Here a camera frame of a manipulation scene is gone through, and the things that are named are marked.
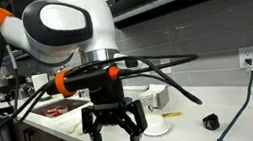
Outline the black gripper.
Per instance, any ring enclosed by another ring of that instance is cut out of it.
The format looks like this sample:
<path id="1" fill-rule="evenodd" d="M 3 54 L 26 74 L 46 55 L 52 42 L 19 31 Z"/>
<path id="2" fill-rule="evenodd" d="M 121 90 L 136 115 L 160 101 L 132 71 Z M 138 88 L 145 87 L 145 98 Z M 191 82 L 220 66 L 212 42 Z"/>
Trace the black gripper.
<path id="1" fill-rule="evenodd" d="M 92 141 L 103 141 L 100 131 L 104 125 L 119 125 L 128 134 L 130 141 L 139 141 L 148 123 L 138 100 L 125 102 L 123 84 L 118 78 L 123 71 L 116 66 L 99 75 L 97 87 L 89 88 L 93 105 L 82 109 L 83 128 L 90 129 Z M 127 115 L 134 115 L 136 123 Z"/>

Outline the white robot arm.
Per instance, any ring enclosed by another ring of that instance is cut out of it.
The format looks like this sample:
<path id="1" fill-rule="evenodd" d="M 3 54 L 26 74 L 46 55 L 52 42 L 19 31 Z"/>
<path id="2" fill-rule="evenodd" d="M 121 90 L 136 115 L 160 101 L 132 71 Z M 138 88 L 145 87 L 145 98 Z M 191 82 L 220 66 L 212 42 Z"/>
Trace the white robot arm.
<path id="1" fill-rule="evenodd" d="M 103 141 L 105 125 L 118 125 L 130 141 L 139 141 L 146 118 L 139 101 L 124 101 L 121 77 L 128 70 L 115 64 L 120 54 L 114 35 L 113 17 L 104 0 L 36 0 L 20 18 L 0 7 L 0 38 L 40 63 L 59 66 L 80 51 L 83 64 L 59 72 L 46 90 L 66 98 L 89 90 L 92 104 L 81 115 L 83 132 L 92 141 Z"/>

